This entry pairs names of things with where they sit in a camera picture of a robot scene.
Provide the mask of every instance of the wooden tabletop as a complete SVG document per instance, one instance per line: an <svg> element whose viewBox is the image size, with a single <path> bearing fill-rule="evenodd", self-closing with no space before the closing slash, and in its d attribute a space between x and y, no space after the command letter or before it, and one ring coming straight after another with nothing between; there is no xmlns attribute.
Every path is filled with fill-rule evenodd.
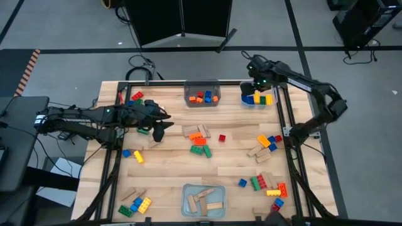
<svg viewBox="0 0 402 226"><path fill-rule="evenodd" d="M114 104L117 82L103 82L100 88L97 106ZM272 172L275 176L283 176L288 188L289 197L280 210L284 217L295 214L295 205L291 191L290 175L285 157L283 142L278 144L278 150L271 153L272 158L257 163L255 158L249 158L246 153L258 145L256 140L260 134L266 136L281 134L278 111L275 105L266 109L244 109L240 105L239 86L221 86L221 99L217 107L189 108L183 99L183 87L158 86L135 87L132 94L141 91L143 99L152 99L163 106L172 116L169 121L175 125L165 131L161 144L148 149L148 137L131 129L124 137L123 149L130 148L133 143L144 145L141 151L145 164L138 164L135 158L121 160L113 221L143 222L145 217L152 217L153 222L177 222L199 220L183 217L181 214L182 186L186 183L196 185L223 185L227 192L227 211L225 221L254 220L253 207L268 208L275 197L267 197L262 191L254 191L249 181L250 177L261 171ZM289 87L293 112L296 122L305 122L312 117L312 111L307 94L295 87ZM285 111L286 123L289 124ZM212 135L208 145L212 152L211 158L197 156L191 153L192 142L183 136L182 126L206 124ZM220 134L226 136L224 143L218 142ZM321 150L319 141L308 139L309 144ZM88 158L99 144L90 141L86 157ZM337 214L334 196L327 173L327 168L320 153L302 146L303 157L307 169L310 188L325 207ZM79 217L90 205L99 191L102 167L106 152L100 150L85 164L77 192L72 219ZM115 152L112 155L111 167L114 164ZM238 181L248 180L247 187L241 188ZM130 206L132 200L120 201L121 195L130 187L145 188L143 197L153 202L143 215L135 213L131 218L118 213L121 205ZM301 203L303 212L307 215L307 207L302 190ZM102 217L106 217L109 194L105 195Z"/></svg>

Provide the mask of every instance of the blue lego brick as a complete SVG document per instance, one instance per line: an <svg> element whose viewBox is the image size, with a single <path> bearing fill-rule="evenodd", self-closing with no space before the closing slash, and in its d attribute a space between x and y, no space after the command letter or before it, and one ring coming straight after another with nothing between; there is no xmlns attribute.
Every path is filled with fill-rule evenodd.
<svg viewBox="0 0 402 226"><path fill-rule="evenodd" d="M241 96L241 101L243 101L244 103L247 103L247 96L246 96L246 95L242 95L242 96Z"/></svg>
<svg viewBox="0 0 402 226"><path fill-rule="evenodd" d="M128 158L128 157L130 157L130 155L131 155L131 152L130 152L130 150L128 150L128 149L124 150L122 153L123 153L123 156L124 156L125 158Z"/></svg>
<svg viewBox="0 0 402 226"><path fill-rule="evenodd" d="M254 97L253 96L247 96L247 104L254 104Z"/></svg>
<svg viewBox="0 0 402 226"><path fill-rule="evenodd" d="M136 205L137 207L139 207L139 206L142 204L142 202L143 202L142 199L136 198L136 199L134 200L133 205Z"/></svg>
<svg viewBox="0 0 402 226"><path fill-rule="evenodd" d="M275 151L275 150L277 150L277 147L276 147L276 145L275 145L275 144L271 144L271 145L269 145L269 146L268 146L268 148L269 148L269 150L271 150L271 151Z"/></svg>
<svg viewBox="0 0 402 226"><path fill-rule="evenodd" d="M270 137L268 138L268 140L271 142L271 144L275 143L275 141L276 141L276 139L275 139L274 136L270 136Z"/></svg>
<svg viewBox="0 0 402 226"><path fill-rule="evenodd" d="M280 198L276 198L276 200L275 200L275 204L276 204L277 206L279 206L279 207L282 207L284 203L285 203L285 202L284 202L282 199L280 199Z"/></svg>
<svg viewBox="0 0 402 226"><path fill-rule="evenodd" d="M245 188L247 185L247 181L245 179L240 179L239 186Z"/></svg>
<svg viewBox="0 0 402 226"><path fill-rule="evenodd" d="M130 210L133 211L133 212L137 212L138 207L135 204L132 204L131 207L130 207Z"/></svg>

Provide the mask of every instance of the clear plastic bin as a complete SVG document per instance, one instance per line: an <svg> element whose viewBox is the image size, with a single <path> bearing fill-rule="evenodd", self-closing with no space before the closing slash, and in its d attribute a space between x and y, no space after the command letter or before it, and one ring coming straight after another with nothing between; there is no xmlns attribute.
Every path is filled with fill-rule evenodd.
<svg viewBox="0 0 402 226"><path fill-rule="evenodd" d="M274 86L271 86L271 89L270 89L270 90L261 92L261 93L260 93L260 96L268 95L268 94L271 94L271 95L272 95L272 104L271 104L271 105L248 104L248 103L246 103L246 102L243 102L242 97L240 96L240 103L241 103L241 106L242 106L243 108L247 108L247 109L265 109L265 108L267 108L267 107L271 107L271 106L276 105L276 103L278 102L278 88L277 88L277 87L274 87Z"/></svg>
<svg viewBox="0 0 402 226"><path fill-rule="evenodd" d="M196 97L197 92L203 92L205 95L205 91L211 91L213 96L218 97L218 101L214 102L211 100L211 103L191 103L188 99L189 97ZM184 101L189 107L216 107L220 101L220 85L219 81L216 79L213 80L186 80L184 82Z"/></svg>
<svg viewBox="0 0 402 226"><path fill-rule="evenodd" d="M196 202L197 212L192 213L190 205L188 204L187 196L196 195L204 190L210 188L214 189L214 192L209 193L206 196L207 203L217 203L222 202L224 204L223 208L208 210L207 216L202 215L200 202ZM222 219L226 215L226 188L224 186L212 186L212 185L191 185L185 184L182 191L182 215L184 217L197 217L197 218L209 218L209 219Z"/></svg>

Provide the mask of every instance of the black metal frame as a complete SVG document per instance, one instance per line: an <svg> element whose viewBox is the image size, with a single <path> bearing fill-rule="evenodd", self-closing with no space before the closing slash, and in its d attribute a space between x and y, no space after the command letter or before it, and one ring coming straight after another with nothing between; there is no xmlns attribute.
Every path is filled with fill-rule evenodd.
<svg viewBox="0 0 402 226"><path fill-rule="evenodd" d="M240 85L240 82L241 82L241 80L223 80L223 81L220 81L220 85ZM131 96L131 89L135 86L144 86L144 82L141 82L141 81L139 81L139 82L119 82L118 86L117 86L117 90L116 90L117 94L116 94L115 104L119 104L118 93L123 89L126 89L125 104L127 104L127 101L129 100L129 97ZM154 86L184 86L184 80L180 80L180 81L149 81L149 86L151 86L151 87L154 87ZM278 89L283 89L283 94L285 96L286 109L288 111L289 120L290 120L290 123L292 126L295 124L295 118L293 115L289 91L287 89L284 89L281 87L278 87ZM283 107L282 107L282 101L281 101L280 95L278 95L278 102L277 102L276 106L277 106L278 115L280 118L280 126L281 126L281 128L285 127L286 126L285 115L283 113ZM286 160L288 162L288 167L290 170L291 166L290 166L289 162L293 161L292 160L293 157L291 155L291 149L288 146L289 145L285 144ZM121 151L122 150L120 148L117 150L117 153L116 153L115 164L117 164L118 167L120 167ZM298 159L301 177L306 182L306 184L308 184L307 172L305 169L303 156L302 156L302 152L301 152L300 148L298 150L296 150L296 155L297 155L297 159ZM110 158L111 158L111 150L107 150L100 187L104 186L107 174L109 172ZM112 214L113 214L113 210L114 210L114 202L116 199L117 181L118 181L118 177L112 183L111 194L110 194L110 199L109 199L109 203L108 203L106 219L110 220L110 221L112 220L112 217L113 217ZM296 206L296 215L302 217L302 216L304 216L304 214L303 214L303 209L302 209L301 200L300 200L298 183L292 175L291 175L291 187L292 187L293 197L294 197L295 206ZM306 196L306 200L308 203L307 207L308 207L309 216L314 217L315 216L314 208L311 205L311 200L307 196ZM102 202L98 206L97 211L95 213L95 220L101 219L101 212L102 212ZM214 222L214 225L256 225L259 222L259 220L261 220L261 218L257 218L256 221L250 221L250 222ZM194 225L194 223L195 222L157 222L157 223L153 223L153 225L173 225L173 224L174 225ZM136 222L136 225L149 225L149 224L147 224L146 222L143 222L143 223Z"/></svg>

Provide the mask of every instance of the orange lego brick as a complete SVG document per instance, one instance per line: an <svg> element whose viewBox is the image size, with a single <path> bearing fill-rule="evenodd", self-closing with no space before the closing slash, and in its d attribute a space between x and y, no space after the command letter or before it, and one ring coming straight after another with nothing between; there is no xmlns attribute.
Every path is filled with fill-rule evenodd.
<svg viewBox="0 0 402 226"><path fill-rule="evenodd" d="M188 99L189 99L190 103L195 103L195 97L189 97Z"/></svg>
<svg viewBox="0 0 402 226"><path fill-rule="evenodd" d="M194 145L198 145L198 146L207 144L207 140L204 138L194 139L193 142L194 142Z"/></svg>
<svg viewBox="0 0 402 226"><path fill-rule="evenodd" d="M189 138L190 138L190 140L202 138L202 133L201 132L196 132L195 134L190 134Z"/></svg>
<svg viewBox="0 0 402 226"><path fill-rule="evenodd" d="M286 184L285 183L278 183L279 190L281 190L281 198L287 198L288 197L288 191L286 190Z"/></svg>
<svg viewBox="0 0 402 226"><path fill-rule="evenodd" d="M267 148L271 144L271 142L263 134L257 137L257 141L259 141L264 148Z"/></svg>

